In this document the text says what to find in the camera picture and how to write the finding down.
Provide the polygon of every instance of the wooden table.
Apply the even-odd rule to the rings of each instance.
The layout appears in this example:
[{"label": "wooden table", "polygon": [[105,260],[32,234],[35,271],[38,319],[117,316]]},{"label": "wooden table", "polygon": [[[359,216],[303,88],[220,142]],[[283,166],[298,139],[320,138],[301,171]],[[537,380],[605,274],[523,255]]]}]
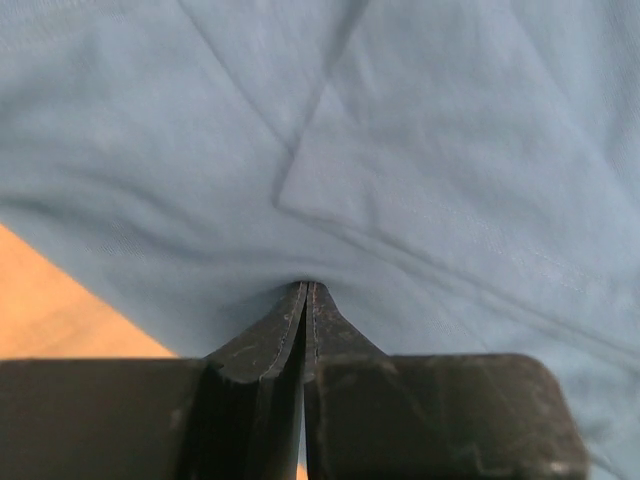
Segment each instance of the wooden table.
[{"label": "wooden table", "polygon": [[0,225],[0,358],[171,356]]}]

